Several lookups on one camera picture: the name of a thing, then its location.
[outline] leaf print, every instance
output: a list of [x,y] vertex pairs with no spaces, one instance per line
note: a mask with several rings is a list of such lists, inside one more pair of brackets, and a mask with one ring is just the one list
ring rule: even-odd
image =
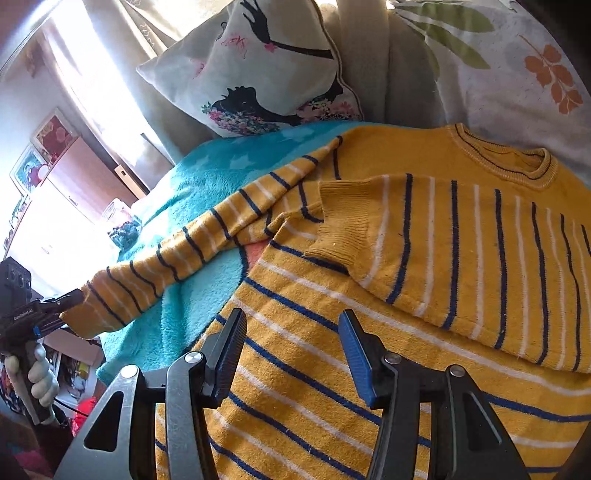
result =
[[556,78],[564,83],[568,87],[572,87],[574,84],[573,76],[564,65],[552,65],[550,67],[552,73],[556,75]]
[[569,113],[569,98],[564,97],[560,105],[558,106],[558,111],[563,115],[568,115]]
[[[418,35],[421,40],[425,41],[424,34],[420,33],[418,30],[415,30],[412,27],[409,27],[409,29],[415,35]],[[427,60],[429,61],[429,65],[431,66],[431,69],[433,71],[433,76],[435,78],[435,81],[438,81],[439,80],[439,62],[437,61],[437,57],[433,53],[433,50],[431,49],[431,47],[429,45],[427,45],[426,43],[424,45],[425,45],[425,51],[427,52]]]
[[487,64],[485,59],[483,59],[480,54],[474,50],[474,48],[472,48],[470,45],[467,45],[459,38],[454,37],[445,28],[440,27],[439,25],[415,22],[414,20],[409,20],[408,18],[405,20],[408,20],[410,23],[423,30],[426,36],[440,43],[445,48],[448,48],[455,55],[460,57],[460,59],[469,67],[483,70],[488,70],[491,68],[491,66]]
[[566,92],[566,95],[572,100],[574,103],[578,103],[579,105],[583,105],[583,98],[578,90],[569,90]]
[[558,63],[562,58],[560,52],[556,50],[552,45],[546,45],[544,47],[544,52],[542,53],[542,55],[550,63]]
[[528,69],[531,73],[538,73],[541,69],[544,68],[544,62],[541,61],[538,57],[528,56],[525,58],[525,68]]
[[412,12],[422,17],[439,20],[465,32],[492,32],[495,27],[478,10],[464,5],[443,2],[425,2],[420,6],[396,5],[396,10]]
[[562,87],[558,82],[552,84],[550,93],[552,94],[552,98],[554,99],[555,103],[559,103],[562,100]]
[[549,83],[552,83],[552,74],[550,73],[550,68],[544,67],[541,69],[535,77],[538,79],[538,82],[542,87],[545,87]]

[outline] wall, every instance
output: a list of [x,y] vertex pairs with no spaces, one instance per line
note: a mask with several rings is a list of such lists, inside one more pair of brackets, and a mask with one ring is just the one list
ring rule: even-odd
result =
[[72,127],[84,138],[96,155],[113,170],[115,162],[50,76],[39,66],[35,76],[27,72],[24,57],[19,56],[0,82],[0,241],[8,233],[8,221],[20,193],[9,178],[18,157],[30,143],[31,134],[49,114],[58,108]]

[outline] picture frame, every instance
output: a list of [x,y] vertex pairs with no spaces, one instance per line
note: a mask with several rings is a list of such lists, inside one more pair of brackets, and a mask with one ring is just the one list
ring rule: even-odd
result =
[[46,165],[45,158],[32,145],[21,154],[10,172],[10,178],[24,197],[33,193],[42,182],[39,170]]
[[53,166],[74,143],[78,132],[57,108],[33,132],[31,143],[47,164]]

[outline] decorative pillow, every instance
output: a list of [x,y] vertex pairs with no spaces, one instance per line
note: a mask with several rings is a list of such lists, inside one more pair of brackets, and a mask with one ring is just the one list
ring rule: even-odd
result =
[[234,1],[137,70],[223,137],[362,119],[313,0]]

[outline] floral print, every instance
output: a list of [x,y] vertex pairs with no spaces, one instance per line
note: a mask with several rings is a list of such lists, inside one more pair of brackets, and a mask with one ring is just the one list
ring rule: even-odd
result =
[[575,108],[583,104],[583,98],[579,91],[574,88],[573,76],[569,70],[560,63],[562,54],[552,45],[546,45],[543,51],[539,51],[523,35],[520,37],[534,49],[536,55],[529,55],[525,58],[525,68],[535,73],[538,83],[545,89],[550,87],[550,95],[554,103],[558,104],[558,111],[568,115]]
[[296,111],[302,118],[302,123],[307,124],[318,120],[356,120],[360,116],[355,113],[353,106],[348,102],[329,102],[326,99],[311,100]]
[[246,113],[224,112],[210,102],[202,106],[205,113],[219,128],[237,135],[260,135],[279,131],[279,125]]

